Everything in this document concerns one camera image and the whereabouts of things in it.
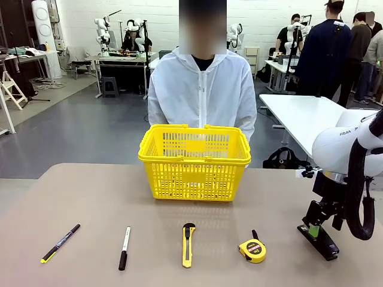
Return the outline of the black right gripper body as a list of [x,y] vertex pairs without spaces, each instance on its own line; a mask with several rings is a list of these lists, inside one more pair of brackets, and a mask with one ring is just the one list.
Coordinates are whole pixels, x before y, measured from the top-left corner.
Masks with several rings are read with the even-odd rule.
[[312,190],[321,197],[318,204],[325,212],[339,212],[344,207],[347,184],[336,182],[318,172]]

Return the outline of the black stapler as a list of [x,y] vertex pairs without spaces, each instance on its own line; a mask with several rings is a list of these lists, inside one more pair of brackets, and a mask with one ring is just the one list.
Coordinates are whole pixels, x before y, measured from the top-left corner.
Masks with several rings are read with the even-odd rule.
[[297,226],[297,229],[302,233],[306,240],[322,255],[326,261],[332,261],[338,258],[339,248],[330,238],[327,232],[322,226],[317,226],[318,236],[314,237],[309,231],[312,228],[308,228],[302,224]]

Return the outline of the black yellow-tipped highlighter pen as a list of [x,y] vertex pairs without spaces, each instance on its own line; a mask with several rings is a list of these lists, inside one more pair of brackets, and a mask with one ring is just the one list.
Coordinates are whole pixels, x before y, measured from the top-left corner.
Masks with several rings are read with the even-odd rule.
[[77,224],[73,227],[57,244],[55,244],[50,251],[41,259],[40,263],[47,263],[52,256],[62,247],[62,245],[81,227],[81,224]]

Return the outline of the person's left forearm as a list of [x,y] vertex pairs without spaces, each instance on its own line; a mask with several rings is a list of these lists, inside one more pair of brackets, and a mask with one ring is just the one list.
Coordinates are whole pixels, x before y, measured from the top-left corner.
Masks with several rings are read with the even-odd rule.
[[255,122],[256,122],[256,116],[255,117],[244,117],[239,120],[239,128],[245,135],[247,141],[249,142],[254,131],[255,131]]

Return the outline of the yellow plastic shopping basket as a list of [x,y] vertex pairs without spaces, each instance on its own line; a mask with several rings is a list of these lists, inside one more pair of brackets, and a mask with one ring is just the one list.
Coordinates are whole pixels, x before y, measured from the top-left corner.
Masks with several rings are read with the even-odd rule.
[[250,146],[236,127],[153,125],[138,152],[158,200],[233,201],[251,163]]

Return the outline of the person in grey top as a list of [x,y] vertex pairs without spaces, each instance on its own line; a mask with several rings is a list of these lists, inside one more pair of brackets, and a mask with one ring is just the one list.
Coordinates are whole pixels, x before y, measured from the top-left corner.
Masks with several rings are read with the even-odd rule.
[[369,87],[369,96],[373,96],[374,85],[378,76],[377,64],[383,59],[383,25],[375,20],[375,13],[370,11],[366,14],[367,24],[372,30],[372,39],[368,50],[369,62],[373,65],[372,77]]

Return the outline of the person in white jacket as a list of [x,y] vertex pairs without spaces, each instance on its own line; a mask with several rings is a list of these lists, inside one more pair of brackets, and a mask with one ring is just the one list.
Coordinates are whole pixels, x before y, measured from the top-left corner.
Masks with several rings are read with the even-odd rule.
[[257,117],[251,67],[227,49],[227,0],[179,0],[179,28],[150,77],[149,123],[239,128]]

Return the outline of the yellow tape measure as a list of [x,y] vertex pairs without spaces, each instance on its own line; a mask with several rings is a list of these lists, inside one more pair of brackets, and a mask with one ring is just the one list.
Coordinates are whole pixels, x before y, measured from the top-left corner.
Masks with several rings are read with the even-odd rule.
[[259,240],[256,230],[251,232],[253,238],[241,243],[238,250],[248,262],[258,264],[266,258],[266,246]]

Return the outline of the large white table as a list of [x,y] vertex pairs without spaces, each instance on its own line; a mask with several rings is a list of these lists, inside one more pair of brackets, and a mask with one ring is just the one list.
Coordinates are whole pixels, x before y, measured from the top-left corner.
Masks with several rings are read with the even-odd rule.
[[261,94],[260,99],[308,157],[312,157],[314,140],[322,131],[351,126],[377,113],[373,109],[346,109],[326,97]]

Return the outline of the black tripod pole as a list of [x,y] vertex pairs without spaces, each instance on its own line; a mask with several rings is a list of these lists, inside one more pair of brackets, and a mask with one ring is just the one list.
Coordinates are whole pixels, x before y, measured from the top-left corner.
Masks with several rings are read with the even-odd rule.
[[295,55],[293,55],[293,51],[296,48],[297,39],[299,37],[299,25],[296,25],[296,24],[289,25],[287,26],[287,30],[288,30],[288,42],[286,43],[285,48],[286,50],[290,48],[290,54],[288,58],[288,64],[287,64],[285,80],[284,80],[285,90],[287,89],[287,84],[290,81],[290,76],[291,76],[290,68],[291,68],[291,62],[293,61],[293,58],[295,57]]

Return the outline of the man in brown sweater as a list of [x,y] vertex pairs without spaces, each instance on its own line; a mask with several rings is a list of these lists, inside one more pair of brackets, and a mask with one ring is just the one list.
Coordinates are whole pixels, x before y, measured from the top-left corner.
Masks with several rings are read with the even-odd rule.
[[368,25],[366,12],[358,12],[353,18],[353,27],[351,29],[352,39],[349,47],[349,53],[347,58],[347,64],[349,72],[348,80],[348,95],[351,94],[351,90],[361,74],[361,62],[366,54],[367,48],[372,38],[372,30]]

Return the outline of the white drawer cabinet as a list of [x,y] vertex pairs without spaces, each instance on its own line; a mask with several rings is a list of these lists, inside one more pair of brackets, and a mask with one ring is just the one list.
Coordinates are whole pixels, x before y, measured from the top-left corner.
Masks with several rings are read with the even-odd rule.
[[251,67],[253,77],[255,77],[258,72],[259,52],[259,47],[245,47],[244,50],[245,58]]

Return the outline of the white black marker pen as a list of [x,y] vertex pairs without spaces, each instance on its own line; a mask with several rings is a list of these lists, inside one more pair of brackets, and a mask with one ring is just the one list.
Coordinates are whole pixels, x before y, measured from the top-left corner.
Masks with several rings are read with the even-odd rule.
[[129,244],[130,231],[131,231],[131,227],[127,226],[125,236],[124,236],[124,241],[123,241],[123,247],[122,247],[121,255],[120,255],[120,262],[118,265],[119,271],[123,271],[126,268],[127,256],[128,256],[127,247]]

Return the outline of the grey plastic stool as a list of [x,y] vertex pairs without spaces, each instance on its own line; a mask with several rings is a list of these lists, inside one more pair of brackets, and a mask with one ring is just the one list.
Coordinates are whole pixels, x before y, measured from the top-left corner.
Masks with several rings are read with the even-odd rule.
[[115,77],[102,77],[102,97],[119,97],[119,95]]

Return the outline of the white tower air conditioner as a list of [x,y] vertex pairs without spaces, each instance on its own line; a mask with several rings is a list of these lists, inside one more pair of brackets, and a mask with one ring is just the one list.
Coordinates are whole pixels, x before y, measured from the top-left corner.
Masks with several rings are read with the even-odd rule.
[[47,49],[47,64],[50,76],[54,80],[62,78],[47,3],[45,0],[34,0],[31,2],[31,6],[39,44],[44,44]]

